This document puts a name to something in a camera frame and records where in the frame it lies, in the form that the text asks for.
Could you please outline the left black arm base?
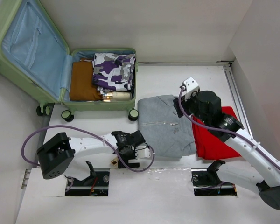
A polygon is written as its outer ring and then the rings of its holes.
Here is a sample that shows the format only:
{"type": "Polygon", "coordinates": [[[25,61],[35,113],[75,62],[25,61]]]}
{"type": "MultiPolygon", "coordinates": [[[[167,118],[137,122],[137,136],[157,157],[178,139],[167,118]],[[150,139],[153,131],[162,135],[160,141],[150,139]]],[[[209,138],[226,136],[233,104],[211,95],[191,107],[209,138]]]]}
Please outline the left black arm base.
{"type": "Polygon", "coordinates": [[[108,196],[110,170],[104,168],[95,169],[89,161],[86,164],[89,168],[89,174],[86,178],[79,180],[66,176],[65,196],[108,196]]]}

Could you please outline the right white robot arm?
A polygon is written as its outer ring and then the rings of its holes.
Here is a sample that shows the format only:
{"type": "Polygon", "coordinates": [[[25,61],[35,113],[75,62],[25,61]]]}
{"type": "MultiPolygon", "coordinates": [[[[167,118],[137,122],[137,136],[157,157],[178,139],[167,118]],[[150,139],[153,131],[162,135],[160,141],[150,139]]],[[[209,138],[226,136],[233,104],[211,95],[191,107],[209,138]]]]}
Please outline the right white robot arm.
{"type": "Polygon", "coordinates": [[[181,89],[173,101],[178,117],[208,130],[222,144],[240,154],[256,170],[248,173],[232,169],[223,160],[215,160],[202,172],[203,183],[219,186],[237,184],[260,196],[271,208],[280,210],[280,162],[245,130],[237,118],[222,111],[221,98],[212,91],[187,92],[181,89]]]}

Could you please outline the wide beige cosmetic tube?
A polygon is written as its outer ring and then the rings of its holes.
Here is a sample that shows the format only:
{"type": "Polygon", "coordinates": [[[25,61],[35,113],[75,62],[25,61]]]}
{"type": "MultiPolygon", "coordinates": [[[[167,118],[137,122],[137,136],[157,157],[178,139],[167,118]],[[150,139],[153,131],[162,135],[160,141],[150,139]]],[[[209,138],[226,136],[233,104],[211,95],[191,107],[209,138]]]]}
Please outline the wide beige cosmetic tube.
{"type": "Polygon", "coordinates": [[[111,165],[117,168],[117,167],[118,167],[118,158],[114,158],[114,159],[111,161],[111,165]]]}

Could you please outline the gold cap lotion bottle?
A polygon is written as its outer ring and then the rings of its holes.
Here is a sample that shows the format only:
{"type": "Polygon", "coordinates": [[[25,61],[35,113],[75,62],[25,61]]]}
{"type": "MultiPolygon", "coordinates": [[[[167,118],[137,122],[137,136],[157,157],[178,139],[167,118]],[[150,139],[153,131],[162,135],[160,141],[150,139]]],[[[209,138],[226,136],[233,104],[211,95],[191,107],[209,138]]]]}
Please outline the gold cap lotion bottle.
{"type": "Polygon", "coordinates": [[[120,92],[120,91],[112,91],[112,92],[113,92],[112,101],[128,101],[132,98],[130,92],[120,92]]]}

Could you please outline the clear glass perfume bottle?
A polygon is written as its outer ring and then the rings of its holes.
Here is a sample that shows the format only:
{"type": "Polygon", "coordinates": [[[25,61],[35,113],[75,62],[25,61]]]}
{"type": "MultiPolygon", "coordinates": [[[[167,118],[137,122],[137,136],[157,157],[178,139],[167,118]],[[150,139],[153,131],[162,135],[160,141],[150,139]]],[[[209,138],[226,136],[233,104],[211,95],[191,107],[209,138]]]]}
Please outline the clear glass perfume bottle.
{"type": "Polygon", "coordinates": [[[101,91],[101,96],[102,96],[102,100],[104,102],[111,102],[113,100],[113,92],[109,91],[109,92],[105,92],[105,91],[101,91]]]}

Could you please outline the brown garment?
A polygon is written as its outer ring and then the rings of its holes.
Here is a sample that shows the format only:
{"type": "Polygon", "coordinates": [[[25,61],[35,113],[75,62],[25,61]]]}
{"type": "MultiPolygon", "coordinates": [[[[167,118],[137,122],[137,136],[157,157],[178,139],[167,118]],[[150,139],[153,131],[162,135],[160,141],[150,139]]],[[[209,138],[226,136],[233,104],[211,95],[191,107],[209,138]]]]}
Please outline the brown garment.
{"type": "Polygon", "coordinates": [[[71,83],[70,83],[70,100],[71,101],[97,101],[102,96],[97,90],[93,81],[93,60],[81,58],[78,62],[73,62],[71,83]]]}

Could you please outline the grey polo shirt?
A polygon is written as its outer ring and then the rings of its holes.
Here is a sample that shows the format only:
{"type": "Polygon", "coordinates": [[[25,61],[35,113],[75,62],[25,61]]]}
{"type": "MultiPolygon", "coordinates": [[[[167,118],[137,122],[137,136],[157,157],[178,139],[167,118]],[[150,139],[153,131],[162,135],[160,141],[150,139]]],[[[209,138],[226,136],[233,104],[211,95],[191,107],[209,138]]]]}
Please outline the grey polo shirt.
{"type": "Polygon", "coordinates": [[[196,153],[192,123],[179,118],[173,95],[162,95],[138,101],[138,129],[158,157],[180,159],[196,153]]]}

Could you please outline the purple camouflage garment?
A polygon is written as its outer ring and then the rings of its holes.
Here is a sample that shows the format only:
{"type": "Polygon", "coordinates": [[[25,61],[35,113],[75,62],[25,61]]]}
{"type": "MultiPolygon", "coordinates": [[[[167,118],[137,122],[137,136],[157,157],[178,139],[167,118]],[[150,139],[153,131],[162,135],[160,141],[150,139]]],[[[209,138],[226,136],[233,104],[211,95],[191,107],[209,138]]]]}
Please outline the purple camouflage garment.
{"type": "Polygon", "coordinates": [[[111,91],[130,91],[135,60],[135,54],[96,53],[92,83],[111,91]]]}

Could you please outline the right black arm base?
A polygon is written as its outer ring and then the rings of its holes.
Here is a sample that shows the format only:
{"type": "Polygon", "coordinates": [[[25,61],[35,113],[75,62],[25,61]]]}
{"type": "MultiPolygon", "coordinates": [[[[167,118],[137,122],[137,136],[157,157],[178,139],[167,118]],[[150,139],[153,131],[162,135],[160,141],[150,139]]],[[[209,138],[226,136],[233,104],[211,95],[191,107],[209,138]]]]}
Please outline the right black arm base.
{"type": "Polygon", "coordinates": [[[192,168],[191,182],[194,196],[237,196],[234,184],[219,179],[217,171],[225,161],[217,160],[207,168],[192,168]]]}

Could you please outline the green suitcase blue lining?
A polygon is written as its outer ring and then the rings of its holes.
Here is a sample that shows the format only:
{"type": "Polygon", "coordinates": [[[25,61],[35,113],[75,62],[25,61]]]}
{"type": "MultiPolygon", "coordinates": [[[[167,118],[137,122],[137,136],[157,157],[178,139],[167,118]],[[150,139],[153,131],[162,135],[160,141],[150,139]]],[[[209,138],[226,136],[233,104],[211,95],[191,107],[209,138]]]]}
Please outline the green suitcase blue lining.
{"type": "MultiPolygon", "coordinates": [[[[70,122],[76,111],[123,111],[135,107],[136,71],[128,101],[71,101],[73,62],[92,59],[96,53],[136,54],[134,49],[78,49],[68,44],[37,0],[4,0],[0,4],[0,74],[39,102],[36,113],[50,115],[49,104],[66,106],[62,118],[70,122]]],[[[101,91],[111,90],[97,86],[101,91]]]]}

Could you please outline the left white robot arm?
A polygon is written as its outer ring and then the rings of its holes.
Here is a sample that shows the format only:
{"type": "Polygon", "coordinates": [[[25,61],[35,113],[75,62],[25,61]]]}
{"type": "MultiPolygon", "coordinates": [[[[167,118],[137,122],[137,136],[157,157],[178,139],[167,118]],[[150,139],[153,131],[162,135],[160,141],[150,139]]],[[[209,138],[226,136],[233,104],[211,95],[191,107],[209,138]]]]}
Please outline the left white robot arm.
{"type": "Polygon", "coordinates": [[[74,138],[68,137],[65,132],[58,133],[37,150],[39,165],[45,180],[60,175],[73,176],[84,185],[93,183],[95,174],[89,169],[74,171],[76,158],[95,154],[113,154],[117,151],[126,165],[138,168],[139,163],[129,163],[130,160],[149,158],[152,153],[148,147],[143,147],[144,137],[140,131],[132,134],[123,131],[100,136],[102,140],[94,137],[74,138]]]}

